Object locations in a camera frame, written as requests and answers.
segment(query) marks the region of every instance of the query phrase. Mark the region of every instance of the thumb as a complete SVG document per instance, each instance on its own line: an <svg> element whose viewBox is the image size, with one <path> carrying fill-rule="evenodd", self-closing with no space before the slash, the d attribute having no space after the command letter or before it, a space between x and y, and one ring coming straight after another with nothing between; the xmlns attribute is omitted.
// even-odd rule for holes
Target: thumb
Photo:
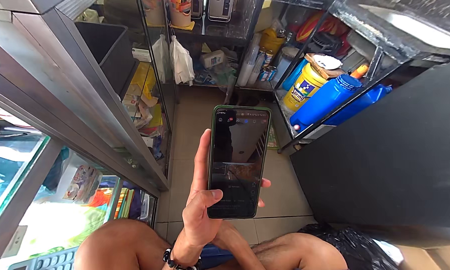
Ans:
<svg viewBox="0 0 450 270"><path fill-rule="evenodd" d="M222 197L223 192L220 189L199 191L183 210L183 219L190 221L197 221L201 219L205 209L216 204L222 199Z"/></svg>

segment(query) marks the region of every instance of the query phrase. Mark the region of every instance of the leg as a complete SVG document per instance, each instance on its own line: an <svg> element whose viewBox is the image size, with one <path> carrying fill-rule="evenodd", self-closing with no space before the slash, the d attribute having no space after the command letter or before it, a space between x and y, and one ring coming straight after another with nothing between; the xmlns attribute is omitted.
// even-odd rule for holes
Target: leg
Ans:
<svg viewBox="0 0 450 270"><path fill-rule="evenodd" d="M76 270L160 270L170 245L147 224L117 219L94 231L80 245Z"/></svg>
<svg viewBox="0 0 450 270"><path fill-rule="evenodd" d="M305 233L289 233L252 248L267 270L346 270L341 253L329 243ZM235 260L214 270L240 269Z"/></svg>

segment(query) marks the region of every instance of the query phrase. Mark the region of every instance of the orange cap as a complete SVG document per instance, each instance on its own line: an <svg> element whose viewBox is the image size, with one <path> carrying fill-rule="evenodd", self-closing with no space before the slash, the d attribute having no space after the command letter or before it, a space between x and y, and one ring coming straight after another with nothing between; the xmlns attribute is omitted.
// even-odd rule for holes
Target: orange cap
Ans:
<svg viewBox="0 0 450 270"><path fill-rule="evenodd" d="M368 65L361 65L355 71L350 74L351 77L354 77L355 79L360 79L365 75L365 73L368 71Z"/></svg>

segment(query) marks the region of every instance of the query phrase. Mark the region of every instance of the blue container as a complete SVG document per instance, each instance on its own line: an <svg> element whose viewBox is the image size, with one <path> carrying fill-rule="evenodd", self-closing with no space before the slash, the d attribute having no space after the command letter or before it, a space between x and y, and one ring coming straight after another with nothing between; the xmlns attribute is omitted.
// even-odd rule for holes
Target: blue container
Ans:
<svg viewBox="0 0 450 270"><path fill-rule="evenodd" d="M325 83L303 106L290 117L292 126L299 125L298 132L320 120L362 86L362 83L347 74Z"/></svg>
<svg viewBox="0 0 450 270"><path fill-rule="evenodd" d="M361 98L355 100L352 104L344 107L340 112L325 121L326 125L338 126L346 120L354 117L355 114L361 112L366 107L380 100L382 97L391 92L391 86L377 85Z"/></svg>
<svg viewBox="0 0 450 270"><path fill-rule="evenodd" d="M303 59L300 64L292 71L292 73L283 81L282 88L285 90L290 90L292 88L295 81L298 79L298 76L302 73L303 67L308 64L307 59Z"/></svg>

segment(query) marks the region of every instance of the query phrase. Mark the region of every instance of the black bin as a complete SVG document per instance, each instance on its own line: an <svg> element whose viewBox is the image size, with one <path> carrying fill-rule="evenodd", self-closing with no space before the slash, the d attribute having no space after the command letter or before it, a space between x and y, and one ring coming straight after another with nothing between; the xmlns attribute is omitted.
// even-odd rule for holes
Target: black bin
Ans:
<svg viewBox="0 0 450 270"><path fill-rule="evenodd" d="M123 100L138 66L138 60L132 56L127 27L83 21L76 22L75 26L113 90Z"/></svg>

